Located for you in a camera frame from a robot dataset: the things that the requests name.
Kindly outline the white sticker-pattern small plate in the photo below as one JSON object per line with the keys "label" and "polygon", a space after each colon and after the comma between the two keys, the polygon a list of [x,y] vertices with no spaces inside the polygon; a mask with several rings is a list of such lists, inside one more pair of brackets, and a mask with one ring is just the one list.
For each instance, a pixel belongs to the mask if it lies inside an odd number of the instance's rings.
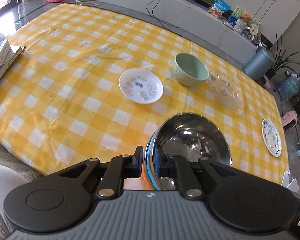
{"label": "white sticker-pattern small plate", "polygon": [[158,101],[164,87],[160,79],[142,68],[132,68],[119,77],[119,88],[129,100],[139,104],[151,104]]}

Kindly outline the clear glass cartoon plate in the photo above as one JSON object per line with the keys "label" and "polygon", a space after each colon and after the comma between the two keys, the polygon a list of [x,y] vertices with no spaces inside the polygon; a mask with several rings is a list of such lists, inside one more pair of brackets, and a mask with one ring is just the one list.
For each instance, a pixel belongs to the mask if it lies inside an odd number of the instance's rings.
{"label": "clear glass cartoon plate", "polygon": [[209,89],[226,107],[239,109],[243,106],[243,95],[233,78],[223,72],[211,70],[207,79]]}

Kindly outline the green ceramic bowl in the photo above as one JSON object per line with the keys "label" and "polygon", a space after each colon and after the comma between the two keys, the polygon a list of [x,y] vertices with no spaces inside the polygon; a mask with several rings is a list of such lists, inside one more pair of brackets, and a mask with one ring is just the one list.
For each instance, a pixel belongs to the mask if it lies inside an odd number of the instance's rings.
{"label": "green ceramic bowl", "polygon": [[174,78],[183,86],[196,87],[208,80],[207,66],[197,57],[188,53],[179,53],[173,63]]}

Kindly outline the white floral painted plate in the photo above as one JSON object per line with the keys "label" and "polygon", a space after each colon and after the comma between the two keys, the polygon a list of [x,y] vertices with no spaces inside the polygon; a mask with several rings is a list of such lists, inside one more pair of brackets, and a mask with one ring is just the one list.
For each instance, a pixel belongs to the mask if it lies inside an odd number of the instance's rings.
{"label": "white floral painted plate", "polygon": [[279,157],[282,153],[282,142],[277,127],[270,119],[264,119],[261,124],[262,138],[269,153]]}

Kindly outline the orange steel bowl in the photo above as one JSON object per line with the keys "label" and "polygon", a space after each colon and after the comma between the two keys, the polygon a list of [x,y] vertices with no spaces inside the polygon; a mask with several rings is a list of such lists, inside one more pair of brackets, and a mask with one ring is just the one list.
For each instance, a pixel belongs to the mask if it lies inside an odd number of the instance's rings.
{"label": "orange steel bowl", "polygon": [[150,190],[153,190],[153,187],[148,182],[145,173],[142,173],[140,178],[127,178],[127,179],[125,179],[123,189],[124,190],[150,191]]}

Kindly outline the yellow white checkered tablecloth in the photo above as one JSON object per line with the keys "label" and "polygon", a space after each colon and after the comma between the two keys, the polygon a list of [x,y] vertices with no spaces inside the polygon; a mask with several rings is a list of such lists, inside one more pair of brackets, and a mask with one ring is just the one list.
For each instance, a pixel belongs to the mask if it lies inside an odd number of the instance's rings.
{"label": "yellow white checkered tablecloth", "polygon": [[[203,115],[225,135],[235,168],[280,183],[288,153],[267,150],[264,119],[282,129],[274,97],[207,49],[155,25],[111,11],[61,4],[8,37],[25,46],[0,80],[0,143],[27,166],[50,174],[90,157],[130,154],[170,116]],[[243,106],[223,106],[203,84],[187,88],[173,76],[178,53],[190,53],[239,85]],[[119,88],[126,70],[142,68],[163,84],[151,104]]]}

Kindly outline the white grey phone stand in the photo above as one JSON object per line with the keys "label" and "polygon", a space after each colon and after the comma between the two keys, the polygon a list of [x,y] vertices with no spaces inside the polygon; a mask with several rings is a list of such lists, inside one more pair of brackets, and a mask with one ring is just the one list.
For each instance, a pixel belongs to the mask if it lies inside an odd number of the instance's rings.
{"label": "white grey phone stand", "polygon": [[297,193],[299,191],[299,185],[295,178],[292,178],[290,170],[286,170],[283,174],[281,186],[289,189],[292,192]]}

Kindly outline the pink small heater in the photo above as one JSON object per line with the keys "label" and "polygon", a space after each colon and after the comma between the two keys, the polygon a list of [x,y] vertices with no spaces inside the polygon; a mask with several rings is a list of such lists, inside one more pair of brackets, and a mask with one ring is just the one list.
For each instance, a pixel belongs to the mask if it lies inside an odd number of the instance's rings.
{"label": "pink small heater", "polygon": [[296,111],[288,111],[281,118],[282,126],[285,131],[293,128],[298,122],[298,115]]}

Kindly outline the grey metal trash bin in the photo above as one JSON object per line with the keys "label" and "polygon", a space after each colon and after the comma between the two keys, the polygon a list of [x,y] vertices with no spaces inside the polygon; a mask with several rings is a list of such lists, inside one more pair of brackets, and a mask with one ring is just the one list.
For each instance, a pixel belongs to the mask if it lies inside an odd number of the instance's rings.
{"label": "grey metal trash bin", "polygon": [[244,66],[243,72],[253,80],[261,78],[275,63],[271,53],[264,47],[258,48],[256,54]]}

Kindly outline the blue water jug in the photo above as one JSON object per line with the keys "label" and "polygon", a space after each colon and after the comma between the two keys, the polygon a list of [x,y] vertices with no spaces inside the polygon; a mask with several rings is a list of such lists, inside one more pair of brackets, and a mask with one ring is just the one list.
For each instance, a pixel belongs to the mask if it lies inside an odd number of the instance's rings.
{"label": "blue water jug", "polygon": [[291,74],[289,78],[279,87],[279,94],[284,101],[288,101],[293,95],[299,91],[300,76]]}

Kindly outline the green potted plant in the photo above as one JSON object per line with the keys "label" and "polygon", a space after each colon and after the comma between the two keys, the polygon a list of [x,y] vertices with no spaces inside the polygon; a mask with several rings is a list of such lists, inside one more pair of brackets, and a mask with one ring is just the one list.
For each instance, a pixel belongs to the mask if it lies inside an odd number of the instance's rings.
{"label": "green potted plant", "polygon": [[290,64],[297,64],[300,66],[300,62],[297,62],[293,59],[295,55],[297,55],[299,52],[293,52],[289,55],[286,55],[286,49],[282,50],[282,38],[278,38],[276,35],[276,43],[275,43],[275,55],[271,53],[271,55],[274,57],[274,63],[273,65],[268,69],[265,76],[268,78],[268,80],[271,80],[279,70],[285,68],[290,70],[293,73],[296,73],[295,70],[293,70],[289,65]]}

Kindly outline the teddy bear toy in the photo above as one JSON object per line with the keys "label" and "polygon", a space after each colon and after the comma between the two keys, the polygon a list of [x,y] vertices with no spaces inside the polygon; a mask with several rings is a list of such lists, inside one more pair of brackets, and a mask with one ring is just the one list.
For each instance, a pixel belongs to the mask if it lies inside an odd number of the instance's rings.
{"label": "teddy bear toy", "polygon": [[247,12],[243,12],[241,15],[240,15],[240,20],[247,26],[249,26],[249,23],[251,22],[252,20],[252,17],[249,13]]}

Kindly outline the blue snack bag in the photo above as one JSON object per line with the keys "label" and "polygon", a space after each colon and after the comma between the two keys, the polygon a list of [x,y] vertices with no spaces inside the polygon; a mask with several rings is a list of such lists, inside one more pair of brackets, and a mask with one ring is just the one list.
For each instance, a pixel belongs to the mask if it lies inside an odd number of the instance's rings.
{"label": "blue snack bag", "polygon": [[223,0],[215,0],[208,12],[215,18],[221,18],[224,12],[230,10],[230,6]]}

